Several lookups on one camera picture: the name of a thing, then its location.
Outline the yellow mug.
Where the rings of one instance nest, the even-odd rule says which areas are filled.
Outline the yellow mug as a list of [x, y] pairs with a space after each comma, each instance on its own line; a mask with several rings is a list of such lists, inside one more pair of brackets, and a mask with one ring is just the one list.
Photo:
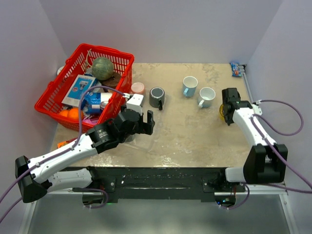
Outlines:
[[219, 118], [220, 118], [222, 121], [225, 121], [225, 119], [224, 119], [224, 114], [223, 114], [223, 104], [221, 104], [220, 107], [219, 107]]

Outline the blue white round mug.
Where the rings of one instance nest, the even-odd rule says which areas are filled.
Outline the blue white round mug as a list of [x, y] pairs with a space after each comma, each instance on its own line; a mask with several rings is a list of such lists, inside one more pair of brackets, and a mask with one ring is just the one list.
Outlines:
[[210, 87], [204, 87], [199, 91], [199, 97], [197, 99], [197, 105], [199, 108], [209, 108], [215, 99], [215, 90]]

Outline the dark grey mug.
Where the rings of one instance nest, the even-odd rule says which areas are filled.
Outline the dark grey mug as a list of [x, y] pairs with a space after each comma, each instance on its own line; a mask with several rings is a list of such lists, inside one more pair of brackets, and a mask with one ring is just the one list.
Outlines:
[[159, 109], [163, 110], [163, 104], [165, 102], [165, 91], [161, 87], [154, 87], [149, 92], [149, 104]]

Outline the light blue square mug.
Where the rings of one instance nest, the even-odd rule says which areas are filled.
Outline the light blue square mug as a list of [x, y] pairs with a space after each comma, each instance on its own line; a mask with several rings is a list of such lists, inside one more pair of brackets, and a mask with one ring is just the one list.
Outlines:
[[187, 76], [183, 79], [182, 92], [186, 98], [191, 98], [194, 96], [196, 88], [198, 85], [198, 80], [193, 76]]

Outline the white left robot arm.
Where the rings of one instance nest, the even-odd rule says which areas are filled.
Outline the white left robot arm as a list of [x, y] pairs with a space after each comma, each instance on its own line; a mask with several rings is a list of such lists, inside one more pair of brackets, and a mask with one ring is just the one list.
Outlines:
[[75, 141], [50, 153], [31, 159], [18, 157], [15, 160], [15, 176], [22, 201], [30, 203], [44, 197], [48, 192], [70, 187], [98, 190], [101, 179], [87, 169], [74, 173], [64, 169], [76, 161], [117, 147], [131, 135], [152, 135], [154, 125], [153, 111], [147, 112], [147, 122], [144, 122], [143, 114], [124, 109], [115, 118], [96, 125], [80, 134]]

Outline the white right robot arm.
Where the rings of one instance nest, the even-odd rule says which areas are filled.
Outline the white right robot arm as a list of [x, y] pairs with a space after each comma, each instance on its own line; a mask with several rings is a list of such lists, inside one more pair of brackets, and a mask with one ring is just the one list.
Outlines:
[[284, 144], [277, 144], [267, 134], [259, 120], [261, 108], [247, 100], [241, 100], [236, 88], [222, 90], [222, 113], [227, 125], [235, 123], [243, 132], [251, 149], [242, 167], [228, 167], [225, 175], [217, 179], [220, 190], [227, 192], [235, 182], [248, 184], [280, 183], [284, 180], [288, 149]]

